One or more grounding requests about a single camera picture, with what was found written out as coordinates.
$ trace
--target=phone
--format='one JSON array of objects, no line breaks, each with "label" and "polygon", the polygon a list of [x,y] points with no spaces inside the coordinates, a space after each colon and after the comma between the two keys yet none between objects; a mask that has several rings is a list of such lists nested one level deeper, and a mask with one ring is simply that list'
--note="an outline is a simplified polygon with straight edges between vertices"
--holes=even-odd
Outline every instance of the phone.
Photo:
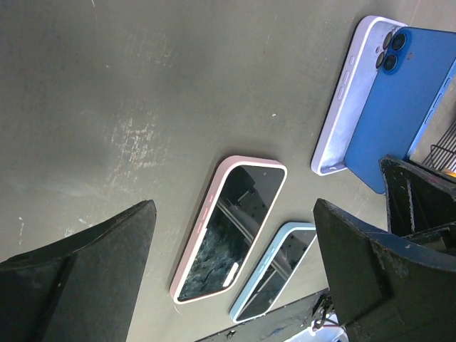
[{"label": "phone", "polygon": [[275,160],[239,155],[220,164],[171,283],[176,304],[214,296],[234,285],[286,172]]},{"label": "phone", "polygon": [[266,314],[315,240],[315,224],[289,222],[282,226],[234,302],[229,312],[233,322]]},{"label": "phone", "polygon": [[456,72],[456,33],[405,27],[388,43],[345,156],[347,167],[385,193],[379,159],[408,159]]},{"label": "phone", "polygon": [[317,175],[347,168],[343,159],[377,76],[375,62],[385,50],[385,38],[391,38],[403,26],[406,25],[382,16],[367,16],[356,27],[313,153],[311,169]]}]

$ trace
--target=camera lens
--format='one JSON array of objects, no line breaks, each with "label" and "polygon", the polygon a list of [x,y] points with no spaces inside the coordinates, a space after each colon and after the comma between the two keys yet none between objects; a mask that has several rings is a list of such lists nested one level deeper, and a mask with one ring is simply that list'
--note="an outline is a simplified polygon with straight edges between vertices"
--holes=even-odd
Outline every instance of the camera lens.
[{"label": "camera lens", "polygon": [[398,63],[398,58],[395,55],[389,55],[385,58],[385,63],[383,64],[383,68],[386,71],[392,71],[396,64]]},{"label": "camera lens", "polygon": [[393,42],[391,43],[391,48],[393,48],[394,51],[399,51],[404,47],[405,40],[406,37],[404,33],[398,34],[396,37],[394,37]]},{"label": "camera lens", "polygon": [[390,45],[392,37],[393,37],[393,32],[388,32],[388,34],[385,37],[385,40],[383,41],[383,50],[385,50],[388,47],[388,45]]},{"label": "camera lens", "polygon": [[377,61],[375,62],[375,67],[378,69],[383,63],[383,59],[385,58],[385,51],[378,55]]}]

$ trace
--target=phone with light blue case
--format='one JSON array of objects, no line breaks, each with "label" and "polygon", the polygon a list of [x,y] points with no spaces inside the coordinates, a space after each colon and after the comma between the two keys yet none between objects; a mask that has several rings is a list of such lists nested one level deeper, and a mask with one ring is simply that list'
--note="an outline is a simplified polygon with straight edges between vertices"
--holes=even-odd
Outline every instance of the phone with light blue case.
[{"label": "phone with light blue case", "polygon": [[266,314],[315,240],[315,224],[289,222],[282,226],[234,302],[229,312],[233,322]]},{"label": "phone with light blue case", "polygon": [[379,160],[407,160],[456,72],[456,33],[400,28],[388,44],[345,163],[379,194]]}]

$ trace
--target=black phone screen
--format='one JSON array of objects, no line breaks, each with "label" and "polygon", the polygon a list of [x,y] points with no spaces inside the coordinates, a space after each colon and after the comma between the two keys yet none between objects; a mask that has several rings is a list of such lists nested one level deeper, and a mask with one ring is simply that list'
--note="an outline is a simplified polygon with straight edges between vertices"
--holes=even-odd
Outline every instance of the black phone screen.
[{"label": "black phone screen", "polygon": [[179,301],[213,294],[231,285],[284,176],[283,169],[246,165],[228,174]]},{"label": "black phone screen", "polygon": [[280,246],[255,290],[250,295],[237,320],[245,321],[266,313],[314,240],[316,231],[296,230]]}]

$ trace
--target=blue phone back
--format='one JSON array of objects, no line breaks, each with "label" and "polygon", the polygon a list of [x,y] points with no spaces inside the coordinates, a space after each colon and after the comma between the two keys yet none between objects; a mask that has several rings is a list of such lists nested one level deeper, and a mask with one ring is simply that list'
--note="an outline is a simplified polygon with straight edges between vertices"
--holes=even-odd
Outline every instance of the blue phone back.
[{"label": "blue phone back", "polygon": [[386,51],[398,57],[396,67],[379,68],[345,156],[379,194],[385,193],[379,160],[410,157],[456,71],[456,33],[404,27],[394,37],[401,33],[403,48]]}]

